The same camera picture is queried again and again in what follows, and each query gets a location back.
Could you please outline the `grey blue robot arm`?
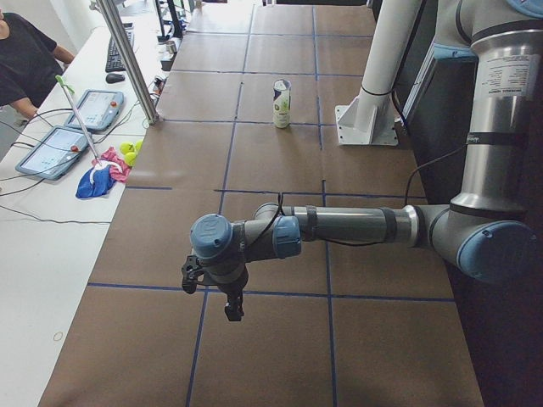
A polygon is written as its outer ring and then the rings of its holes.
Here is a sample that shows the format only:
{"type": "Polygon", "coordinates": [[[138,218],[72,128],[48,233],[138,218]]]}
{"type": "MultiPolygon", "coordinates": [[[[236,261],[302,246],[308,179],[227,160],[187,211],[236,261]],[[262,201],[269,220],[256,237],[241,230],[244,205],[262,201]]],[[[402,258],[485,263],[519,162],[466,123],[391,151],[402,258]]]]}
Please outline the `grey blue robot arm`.
{"type": "Polygon", "coordinates": [[[250,220],[197,219],[182,289],[215,286],[230,321],[243,317],[247,264],[300,253],[304,241],[348,246],[403,243],[433,249],[467,276],[503,282],[529,270],[535,233],[523,221],[518,183],[542,71],[539,1],[442,1],[437,59],[478,63],[461,191],[445,205],[402,209],[261,205],[250,220]]]}

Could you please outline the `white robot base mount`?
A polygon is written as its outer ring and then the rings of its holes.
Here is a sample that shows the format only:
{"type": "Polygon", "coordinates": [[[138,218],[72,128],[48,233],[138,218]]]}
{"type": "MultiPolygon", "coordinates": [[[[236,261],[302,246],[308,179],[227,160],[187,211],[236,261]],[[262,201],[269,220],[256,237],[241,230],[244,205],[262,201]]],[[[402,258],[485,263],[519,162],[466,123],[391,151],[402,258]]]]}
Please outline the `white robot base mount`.
{"type": "Polygon", "coordinates": [[[339,143],[395,146],[395,112],[391,94],[421,0],[382,1],[361,88],[348,105],[335,107],[339,143]]]}

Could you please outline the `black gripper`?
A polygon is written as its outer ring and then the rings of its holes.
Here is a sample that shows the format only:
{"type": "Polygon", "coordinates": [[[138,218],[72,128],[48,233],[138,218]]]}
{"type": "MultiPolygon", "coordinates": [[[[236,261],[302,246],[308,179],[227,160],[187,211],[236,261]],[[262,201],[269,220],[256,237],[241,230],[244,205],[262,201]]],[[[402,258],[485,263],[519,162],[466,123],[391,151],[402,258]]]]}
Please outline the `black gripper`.
{"type": "Polygon", "coordinates": [[[244,317],[243,289],[248,280],[249,273],[244,270],[235,281],[217,285],[218,289],[227,295],[224,311],[230,322],[239,322],[244,317]]]}

